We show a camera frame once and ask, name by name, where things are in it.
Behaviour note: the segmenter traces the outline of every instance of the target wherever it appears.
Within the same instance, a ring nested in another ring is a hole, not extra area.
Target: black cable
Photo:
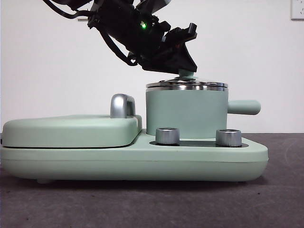
[[[116,54],[117,57],[119,57],[123,62],[125,62],[129,66],[137,65],[137,62],[133,63],[127,56],[124,55],[124,53],[113,42],[113,40],[110,38],[109,34],[106,32],[106,30],[101,25],[98,26],[98,31],[100,32],[100,34],[103,37],[107,46]]]
[[[80,10],[75,14],[69,14],[61,9],[59,9],[57,6],[55,6],[50,0],[43,0],[53,11],[60,14],[61,16],[68,18],[68,19],[75,19],[80,16],[90,17],[94,14],[94,12],[88,11],[88,10]]]

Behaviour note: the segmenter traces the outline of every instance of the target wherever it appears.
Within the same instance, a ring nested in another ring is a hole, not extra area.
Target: appliance base
[[[16,177],[48,183],[52,180],[250,181],[262,175],[268,162],[268,149],[245,138],[243,143],[248,146],[237,148],[150,144],[154,140],[154,136],[143,130],[132,144],[118,148],[2,147],[1,164]]]

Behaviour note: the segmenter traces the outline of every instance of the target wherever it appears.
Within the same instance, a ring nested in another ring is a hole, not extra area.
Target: robotic arm
[[[171,0],[141,0],[135,7],[133,0],[94,0],[91,10],[78,8],[91,0],[53,0],[68,5],[75,14],[68,14],[50,0],[43,0],[63,17],[88,17],[88,27],[96,28],[108,47],[130,66],[141,65],[144,70],[178,74],[180,70],[196,72],[197,66],[186,48],[186,42],[196,38],[196,25],[171,30],[168,22],[159,22],[153,13]],[[111,37],[129,51],[125,56]]]

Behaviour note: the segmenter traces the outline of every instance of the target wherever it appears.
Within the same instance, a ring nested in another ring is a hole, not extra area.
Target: green led light
[[[147,29],[148,25],[147,25],[146,22],[142,21],[142,22],[141,22],[141,27],[142,27],[142,29],[145,30],[145,29]]]

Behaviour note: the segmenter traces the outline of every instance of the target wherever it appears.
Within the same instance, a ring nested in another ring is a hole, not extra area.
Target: white wall
[[[230,128],[304,132],[304,22],[290,20],[290,0],[173,0],[157,15],[172,27],[198,25],[188,43],[197,76],[228,83],[231,100],[261,102],[258,116],[229,115]],[[127,66],[95,29],[42,0],[2,0],[1,17],[2,125],[108,114],[115,93],[132,95],[145,116],[145,85],[174,76]]]

